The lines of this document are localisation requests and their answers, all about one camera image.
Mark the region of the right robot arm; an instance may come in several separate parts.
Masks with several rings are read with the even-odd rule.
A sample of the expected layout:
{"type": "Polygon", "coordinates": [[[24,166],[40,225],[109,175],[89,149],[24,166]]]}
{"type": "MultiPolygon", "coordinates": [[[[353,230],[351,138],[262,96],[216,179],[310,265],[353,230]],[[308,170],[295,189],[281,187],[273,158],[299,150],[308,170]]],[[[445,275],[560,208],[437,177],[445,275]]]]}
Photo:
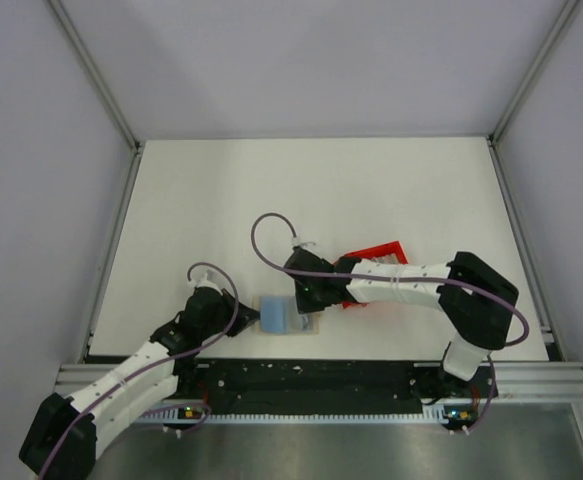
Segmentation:
{"type": "Polygon", "coordinates": [[[458,252],[443,264],[382,263],[348,256],[331,263],[296,247],[283,271],[295,282],[302,313],[336,304],[394,301],[442,312],[455,329],[438,370],[440,388],[458,396],[478,366],[505,348],[519,290],[477,255],[458,252]]]}

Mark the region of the red plastic card tray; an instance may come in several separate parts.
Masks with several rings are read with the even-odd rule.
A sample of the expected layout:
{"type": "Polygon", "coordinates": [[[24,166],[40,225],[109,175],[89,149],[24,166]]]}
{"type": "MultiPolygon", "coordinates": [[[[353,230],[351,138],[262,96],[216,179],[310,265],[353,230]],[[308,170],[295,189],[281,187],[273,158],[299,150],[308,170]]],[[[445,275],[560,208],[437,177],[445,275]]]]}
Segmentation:
{"type": "Polygon", "coordinates": [[[364,248],[357,251],[352,251],[344,254],[346,258],[361,258],[371,261],[376,261],[377,257],[396,254],[400,260],[400,264],[407,264],[408,259],[403,250],[403,247],[399,241],[392,241],[384,244],[380,244],[373,247],[364,248]]]}

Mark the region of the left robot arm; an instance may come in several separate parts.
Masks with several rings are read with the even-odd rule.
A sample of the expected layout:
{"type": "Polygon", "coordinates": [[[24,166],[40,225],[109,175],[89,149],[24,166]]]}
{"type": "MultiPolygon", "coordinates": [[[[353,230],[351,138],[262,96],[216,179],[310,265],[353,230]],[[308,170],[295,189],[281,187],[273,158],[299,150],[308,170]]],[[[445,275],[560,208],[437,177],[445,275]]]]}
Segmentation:
{"type": "Polygon", "coordinates": [[[258,321],[258,311],[225,289],[194,290],[182,311],[125,361],[67,396],[40,404],[19,460],[40,479],[85,479],[107,447],[142,414],[197,387],[195,357],[218,339],[258,321]]]}

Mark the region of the grey credit card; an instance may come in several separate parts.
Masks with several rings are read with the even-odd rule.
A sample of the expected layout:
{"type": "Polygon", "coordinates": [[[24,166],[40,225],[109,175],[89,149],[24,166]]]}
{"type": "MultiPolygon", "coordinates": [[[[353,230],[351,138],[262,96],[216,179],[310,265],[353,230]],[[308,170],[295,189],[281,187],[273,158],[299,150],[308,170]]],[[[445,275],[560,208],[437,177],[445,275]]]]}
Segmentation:
{"type": "Polygon", "coordinates": [[[288,297],[284,306],[285,334],[312,334],[316,332],[316,317],[313,314],[301,313],[294,297],[288,297]]]}

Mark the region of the beige card holder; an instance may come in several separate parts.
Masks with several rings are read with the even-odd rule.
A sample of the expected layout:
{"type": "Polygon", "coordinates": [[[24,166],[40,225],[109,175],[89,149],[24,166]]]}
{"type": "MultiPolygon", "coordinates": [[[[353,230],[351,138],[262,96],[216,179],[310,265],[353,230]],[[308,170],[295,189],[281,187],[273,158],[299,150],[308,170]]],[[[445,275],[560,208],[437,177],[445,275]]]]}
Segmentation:
{"type": "Polygon", "coordinates": [[[257,299],[257,329],[267,335],[318,333],[318,315],[301,313],[294,296],[265,295],[257,299]]]}

